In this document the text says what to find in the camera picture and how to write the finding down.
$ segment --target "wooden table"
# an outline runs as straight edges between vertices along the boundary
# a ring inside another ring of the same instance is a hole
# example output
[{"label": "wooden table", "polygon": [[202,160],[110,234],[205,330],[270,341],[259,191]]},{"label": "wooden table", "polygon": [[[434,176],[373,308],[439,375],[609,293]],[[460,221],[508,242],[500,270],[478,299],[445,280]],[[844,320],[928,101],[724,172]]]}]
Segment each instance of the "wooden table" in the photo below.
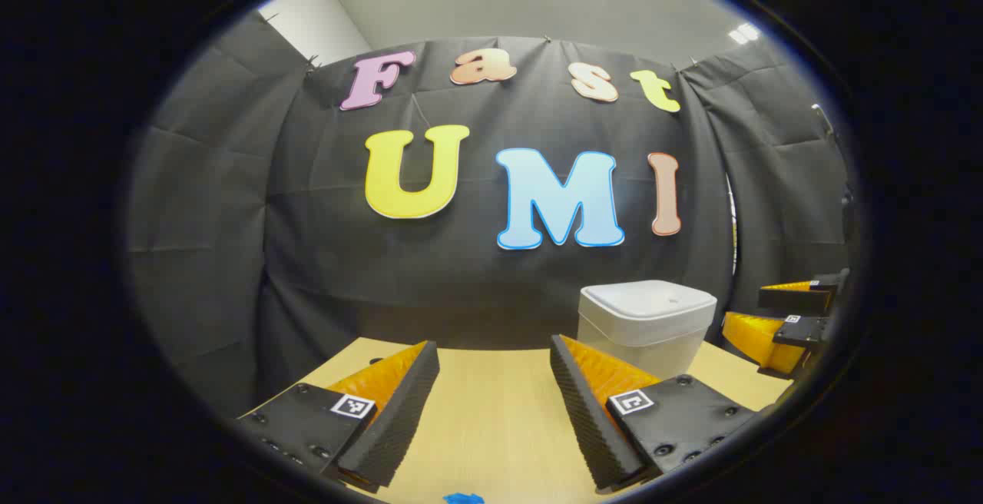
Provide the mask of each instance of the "wooden table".
[{"label": "wooden table", "polygon": [[[405,347],[360,337],[300,381],[326,387],[371,358]],[[594,488],[552,375],[550,350],[438,349],[438,356],[440,374],[413,443],[390,486],[373,497],[443,504],[443,496],[462,492],[487,504],[579,504],[611,496]],[[756,370],[703,343],[689,373],[741,406],[761,410],[791,382]]]}]

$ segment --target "ceiling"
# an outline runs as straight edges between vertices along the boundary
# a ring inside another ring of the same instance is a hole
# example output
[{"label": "ceiling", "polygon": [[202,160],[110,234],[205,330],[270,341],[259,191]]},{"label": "ceiling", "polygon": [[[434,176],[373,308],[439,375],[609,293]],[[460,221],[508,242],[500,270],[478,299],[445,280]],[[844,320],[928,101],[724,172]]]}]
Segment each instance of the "ceiling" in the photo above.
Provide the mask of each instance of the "ceiling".
[{"label": "ceiling", "polygon": [[338,0],[374,49],[450,36],[544,36],[683,68],[735,48],[722,0]]}]

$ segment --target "white wall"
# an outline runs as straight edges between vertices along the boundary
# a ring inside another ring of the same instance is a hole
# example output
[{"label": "white wall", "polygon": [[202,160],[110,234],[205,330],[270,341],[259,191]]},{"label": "white wall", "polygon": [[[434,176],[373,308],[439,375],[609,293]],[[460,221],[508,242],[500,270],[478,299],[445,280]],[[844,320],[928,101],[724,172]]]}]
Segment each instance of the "white wall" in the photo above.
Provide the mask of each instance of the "white wall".
[{"label": "white wall", "polygon": [[338,0],[271,0],[260,14],[316,66],[372,50]]}]

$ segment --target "blue object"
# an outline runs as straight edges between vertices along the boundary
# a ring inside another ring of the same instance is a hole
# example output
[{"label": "blue object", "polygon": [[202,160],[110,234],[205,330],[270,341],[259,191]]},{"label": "blue object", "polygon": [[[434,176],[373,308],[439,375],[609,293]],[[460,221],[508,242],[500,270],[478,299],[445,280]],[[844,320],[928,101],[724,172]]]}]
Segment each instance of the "blue object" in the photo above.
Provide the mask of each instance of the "blue object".
[{"label": "blue object", "polygon": [[456,492],[454,494],[448,494],[443,499],[447,501],[447,504],[485,504],[484,498],[477,494],[468,495]]},{"label": "blue object", "polygon": [[624,241],[624,231],[614,213],[614,157],[610,154],[580,153],[562,184],[540,151],[505,149],[495,155],[495,161],[508,172],[508,224],[498,234],[499,247],[522,250],[540,246],[543,234],[533,227],[533,210],[540,213],[554,244],[564,244],[578,210],[580,228],[573,234],[577,244],[614,246]]}]

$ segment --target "plastic bin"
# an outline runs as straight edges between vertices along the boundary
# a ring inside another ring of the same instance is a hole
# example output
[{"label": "plastic bin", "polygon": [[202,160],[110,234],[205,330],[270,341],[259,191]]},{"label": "plastic bin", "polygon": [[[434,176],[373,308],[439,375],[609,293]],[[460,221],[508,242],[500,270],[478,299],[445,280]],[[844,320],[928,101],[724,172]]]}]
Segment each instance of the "plastic bin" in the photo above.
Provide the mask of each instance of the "plastic bin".
[{"label": "plastic bin", "polygon": [[584,287],[577,340],[667,379],[693,362],[716,305],[712,294],[668,281]]}]

